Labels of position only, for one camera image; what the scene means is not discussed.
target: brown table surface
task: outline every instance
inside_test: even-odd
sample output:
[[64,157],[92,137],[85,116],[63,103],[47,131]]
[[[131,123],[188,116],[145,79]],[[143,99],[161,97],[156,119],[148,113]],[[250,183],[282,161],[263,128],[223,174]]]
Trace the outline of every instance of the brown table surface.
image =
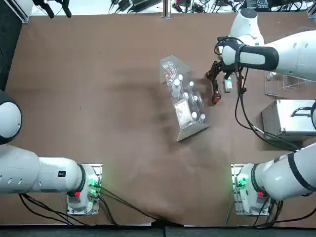
[[[216,38],[230,32],[234,18],[32,17],[22,27],[6,89],[23,113],[23,128],[13,145],[38,156],[102,163],[102,185],[151,215],[186,225],[224,224],[232,201],[231,163],[268,161],[285,153],[237,125],[235,89],[210,105],[210,87],[202,77],[216,59]],[[304,12],[263,13],[258,22],[266,42],[315,26]],[[171,54],[193,69],[211,121],[210,128],[182,142],[175,142],[175,113],[165,85],[159,83],[159,61]],[[255,121],[273,101],[264,95],[262,71],[250,71],[247,89],[245,107]],[[34,196],[66,209],[64,194]],[[1,224],[54,223],[27,211],[17,195],[0,198]],[[152,221],[106,199],[119,223]],[[314,196],[286,200],[280,219],[305,215],[314,205]],[[81,219],[109,223],[103,209]],[[253,221],[232,214],[230,224]],[[311,217],[284,226],[315,223]]]

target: cable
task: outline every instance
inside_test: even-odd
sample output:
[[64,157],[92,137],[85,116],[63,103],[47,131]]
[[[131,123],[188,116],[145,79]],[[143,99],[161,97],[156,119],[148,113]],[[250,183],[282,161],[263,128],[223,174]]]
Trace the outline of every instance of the cable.
[[[241,69],[238,69],[238,65],[237,65],[237,64],[236,64],[236,72],[235,72],[235,75],[236,75],[236,78],[237,78],[237,81],[238,81],[239,85],[241,85],[241,82],[242,82],[242,80],[241,80]],[[253,131],[253,133],[254,133],[260,140],[262,140],[262,141],[264,141],[264,142],[266,142],[266,143],[268,143],[268,144],[270,144],[270,145],[272,145],[272,146],[274,146],[274,147],[276,147],[276,148],[283,149],[283,150],[290,150],[290,151],[295,152],[296,149],[292,149],[292,150],[291,150],[291,149],[285,148],[285,147],[283,147],[283,146],[279,146],[279,145],[277,145],[277,144],[274,144],[274,143],[270,142],[269,140],[267,140],[267,139],[265,139],[265,138],[262,138],[262,137],[257,133],[256,130],[257,130],[258,128],[256,128],[256,129],[254,128],[253,124],[252,124],[252,123],[250,122],[250,120],[248,119],[247,114],[246,114],[246,111],[245,111],[245,108],[244,108],[243,93],[245,92],[245,90],[244,90],[244,85],[245,85],[246,79],[247,79],[247,77],[244,78],[244,82],[243,82],[243,85],[242,85],[242,86],[238,86],[238,98],[237,98],[237,100],[240,99],[242,112],[243,112],[243,115],[244,115],[244,117],[245,117],[245,119],[246,119],[248,125],[249,125],[249,128]]]
[[304,219],[307,219],[311,216],[313,216],[316,212],[316,208],[308,215],[306,216],[302,216],[302,217],[299,217],[299,218],[294,218],[294,219],[287,219],[287,220],[281,220],[281,221],[276,221],[276,223],[283,223],[283,222],[292,222],[292,221],[301,221],[301,220],[304,220]]
[[94,185],[94,187],[103,189],[104,191],[108,192],[108,193],[111,194],[112,196],[114,196],[114,197],[116,197],[117,199],[121,200],[126,206],[129,206],[130,208],[132,208],[132,209],[134,209],[134,210],[136,210],[136,211],[142,213],[143,215],[145,215],[145,216],[147,216],[147,217],[150,217],[150,218],[152,218],[152,219],[154,219],[154,220],[157,220],[157,221],[160,220],[160,219],[158,219],[158,218],[156,218],[156,217],[153,217],[153,216],[151,216],[151,215],[146,214],[146,213],[143,212],[142,210],[140,210],[140,209],[138,209],[137,207],[133,206],[132,204],[130,204],[129,202],[127,202],[127,201],[125,201],[124,199],[120,198],[119,196],[115,195],[114,193],[112,193],[112,192],[109,191],[109,190],[107,190],[107,189],[105,189],[105,188],[103,188],[103,187],[101,187],[101,186],[98,186],[98,185]]
[[116,227],[119,227],[120,225],[114,220],[114,217],[110,211],[110,208],[108,206],[108,204],[106,203],[106,201],[102,198],[102,197],[99,197],[100,201],[103,202],[103,204],[105,205],[105,208],[108,212],[108,215],[109,215],[109,218],[110,218],[110,221],[113,225],[115,225]]
[[1,56],[1,68],[0,68],[0,76],[1,76],[3,72],[3,68],[4,68],[3,53],[2,53],[1,48],[0,48],[0,56]]
[[[134,210],[136,210],[136,211],[138,211],[139,213],[141,213],[141,214],[143,214],[143,215],[145,215],[145,216],[147,216],[147,217],[150,217],[150,218],[152,218],[152,219],[154,219],[154,220],[156,220],[156,221],[164,221],[164,220],[162,220],[162,219],[159,219],[159,218],[157,218],[157,217],[151,216],[151,215],[149,215],[149,214],[143,212],[143,211],[140,210],[139,208],[135,207],[134,205],[130,204],[129,202],[125,201],[124,199],[120,198],[119,196],[115,195],[115,194],[112,193],[111,191],[109,191],[109,190],[107,190],[107,189],[105,189],[105,188],[103,188],[103,187],[101,187],[101,186],[99,186],[99,185],[93,185],[93,186],[96,187],[96,188],[101,188],[102,190],[106,191],[107,193],[111,194],[112,196],[116,197],[118,200],[120,200],[121,202],[123,202],[124,205],[126,205],[126,206],[128,206],[128,207],[130,207],[130,208],[132,208],[132,209],[134,209]],[[169,222],[169,223],[171,223],[171,224],[173,224],[173,225],[179,225],[178,223],[175,223],[175,222],[172,222],[172,221],[167,221],[167,222]]]
[[218,47],[218,45],[219,45],[220,43],[222,43],[222,42],[225,41],[225,40],[237,40],[237,41],[243,43],[240,39],[238,39],[238,38],[236,38],[236,37],[223,37],[223,38],[221,38],[221,40],[219,40],[219,41],[216,43],[216,45],[215,45],[215,47],[214,47],[214,53],[215,53],[215,54],[217,54],[217,55],[222,55],[221,53],[216,52],[216,48]]
[[63,9],[63,7],[60,8],[59,12],[57,12],[57,13],[55,14],[55,16],[57,16],[57,15],[60,13],[60,11],[61,11],[62,9]]
[[[234,182],[235,182],[235,188],[234,188],[234,190],[233,190],[233,195],[235,194],[235,191],[236,191],[236,189],[237,189],[237,185],[236,185],[236,183],[237,183],[237,177],[239,176],[239,174],[241,173],[241,170],[242,169],[240,169],[239,170],[239,172],[238,172],[238,174],[235,176],[235,180],[234,180]],[[228,211],[227,211],[227,215],[226,215],[226,220],[225,220],[225,224],[224,224],[224,227],[226,226],[226,225],[228,225],[228,221],[229,221],[229,217],[230,217],[230,214],[231,214],[231,212],[232,212],[232,209],[233,209],[233,206],[234,206],[234,199],[233,199],[233,201],[232,201],[232,203],[231,203],[231,206],[230,206],[230,208],[228,209]]]
[[262,225],[257,225],[254,228],[256,228],[256,229],[266,229],[266,228],[273,227],[273,225],[276,223],[276,220],[278,219],[282,209],[283,209],[283,201],[279,201],[278,204],[277,204],[276,214],[275,214],[274,218],[272,219],[272,221],[266,222],[266,223],[264,223]]
[[22,196],[23,196],[26,200],[28,200],[29,202],[31,202],[31,203],[33,203],[33,204],[39,206],[40,208],[42,208],[42,209],[44,209],[44,210],[50,211],[50,212],[52,212],[52,213],[54,213],[54,214],[60,216],[60,217],[63,218],[63,219],[64,219],[64,217],[62,217],[61,215],[66,216],[66,217],[68,217],[68,218],[70,218],[70,219],[72,219],[72,220],[74,220],[74,221],[77,221],[78,223],[80,223],[80,224],[82,224],[82,225],[89,226],[88,224],[77,220],[76,218],[72,217],[71,215],[68,215],[68,214],[63,213],[63,212],[60,212],[60,211],[56,211],[56,210],[54,210],[54,209],[48,207],[47,205],[45,205],[45,204],[42,203],[41,201],[38,201],[37,199],[35,199],[34,197],[32,197],[32,196],[30,196],[30,195],[28,195],[28,194],[22,194]]
[[263,205],[262,205],[262,207],[261,207],[261,209],[260,209],[260,211],[259,211],[259,214],[258,214],[258,216],[257,216],[257,219],[256,219],[256,221],[255,221],[255,223],[253,223],[253,227],[255,227],[256,226],[256,224],[257,224],[257,221],[259,220],[259,216],[260,216],[260,214],[261,214],[261,212],[262,212],[262,210],[263,210],[263,208],[264,208],[264,206],[266,205],[266,203],[267,203],[267,201],[269,200],[269,197],[265,200],[265,202],[263,203]]
[[215,0],[215,2],[214,2],[215,6],[214,6],[214,9],[213,9],[212,13],[214,13],[214,11],[215,11],[215,9],[216,9],[216,7],[217,7],[217,3],[218,3],[218,0]]
[[111,7],[114,7],[113,2],[111,2],[111,6],[109,7],[109,14],[110,14],[110,11],[111,11]]
[[[45,209],[45,210],[47,210],[47,211],[51,211],[51,210],[52,210],[52,209],[50,209],[48,206],[46,206],[45,204],[43,204],[43,203],[42,203],[42,204],[39,204],[39,203],[37,203],[36,201],[32,200],[31,197],[28,196],[28,195],[22,194],[22,197],[24,197],[27,201],[29,201],[29,202],[31,202],[31,203],[33,203],[33,204],[39,206],[40,208],[43,208],[43,209]],[[71,226],[74,225],[72,222],[70,222],[69,220],[67,220],[67,218],[63,217],[61,214],[59,214],[59,213],[55,213],[55,214],[57,214],[60,218],[64,219],[66,222],[68,222],[69,225],[71,225]]]
[[58,220],[58,219],[56,219],[56,218],[53,218],[53,217],[49,217],[49,216],[45,216],[45,215],[42,215],[42,214],[39,214],[39,213],[37,213],[37,212],[35,212],[35,211],[33,211],[32,209],[30,209],[30,207],[25,203],[25,201],[23,200],[23,197],[22,197],[22,195],[21,194],[19,194],[19,197],[20,197],[20,199],[21,199],[21,201],[22,201],[22,203],[23,203],[23,205],[31,212],[31,213],[33,213],[33,214],[35,214],[35,215],[37,215],[37,216],[40,216],[40,217],[43,217],[43,218],[46,218],[46,219],[51,219],[51,220],[54,220],[54,221],[58,221],[58,222],[61,222],[61,223],[64,223],[64,224],[66,224],[66,225],[69,225],[69,223],[67,223],[67,222],[65,222],[65,221],[62,221],[62,220]]

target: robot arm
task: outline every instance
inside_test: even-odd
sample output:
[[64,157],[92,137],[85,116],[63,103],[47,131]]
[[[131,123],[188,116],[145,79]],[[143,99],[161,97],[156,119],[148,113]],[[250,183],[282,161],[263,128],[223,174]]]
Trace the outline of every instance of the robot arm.
[[68,158],[38,157],[7,145],[21,126],[20,108],[0,91],[0,194],[66,192],[70,214],[97,214],[98,202],[91,182],[100,185],[100,178],[93,167]]
[[[243,9],[236,17],[222,49],[220,69],[231,74],[238,67],[273,71],[316,81],[316,31],[306,31],[263,44],[257,13]],[[316,128],[316,103],[311,118]],[[245,214],[258,215],[264,200],[307,195],[316,191],[316,143],[260,164],[247,164],[239,178]]]
[[[239,37],[244,42],[254,41],[252,36]],[[316,31],[306,31],[265,44],[249,46],[233,39],[228,39],[222,52],[224,72],[235,71],[238,65],[265,71],[290,75],[316,81]]]

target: small white bottle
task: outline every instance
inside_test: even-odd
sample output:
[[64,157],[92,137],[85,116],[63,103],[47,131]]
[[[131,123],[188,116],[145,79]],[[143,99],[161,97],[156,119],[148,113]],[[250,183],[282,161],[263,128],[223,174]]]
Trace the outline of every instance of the small white bottle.
[[233,84],[231,77],[228,77],[227,79],[224,79],[224,85],[225,85],[225,92],[231,92],[233,90]]
[[173,84],[172,84],[171,95],[174,98],[178,98],[179,94],[180,94],[180,81],[179,79],[176,79],[173,81]]
[[188,100],[188,99],[189,99],[189,94],[186,93],[186,92],[184,92],[184,93],[183,93],[183,99]]
[[198,117],[198,114],[196,112],[192,112],[192,118],[197,119],[197,117]]
[[201,114],[200,119],[201,119],[201,121],[204,121],[204,119],[205,119],[205,114]]
[[277,73],[275,72],[270,72],[267,76],[267,80],[273,80],[275,78]]

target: black strap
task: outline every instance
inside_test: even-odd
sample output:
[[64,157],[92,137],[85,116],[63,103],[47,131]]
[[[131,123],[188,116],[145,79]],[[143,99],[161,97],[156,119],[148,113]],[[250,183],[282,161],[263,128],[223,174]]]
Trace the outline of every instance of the black strap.
[[251,169],[250,178],[251,178],[252,186],[256,192],[262,192],[264,194],[264,196],[268,196],[268,193],[264,189],[262,189],[256,181],[255,173],[256,173],[256,168],[258,165],[259,165],[259,163],[254,164],[252,169]]
[[297,166],[295,164],[295,160],[294,160],[294,153],[290,153],[287,155],[287,159],[288,159],[288,164],[290,165],[290,168],[292,170],[292,173],[294,174],[296,180],[307,190],[315,192],[316,188],[313,187],[312,185],[310,185],[304,178],[303,176],[300,174],[300,172],[297,169]]
[[77,164],[81,170],[81,182],[78,186],[78,188],[76,190],[73,191],[69,191],[67,192],[68,196],[70,197],[74,197],[76,192],[80,192],[83,190],[84,188],[84,184],[85,184],[85,170],[84,167],[82,166],[82,164]]

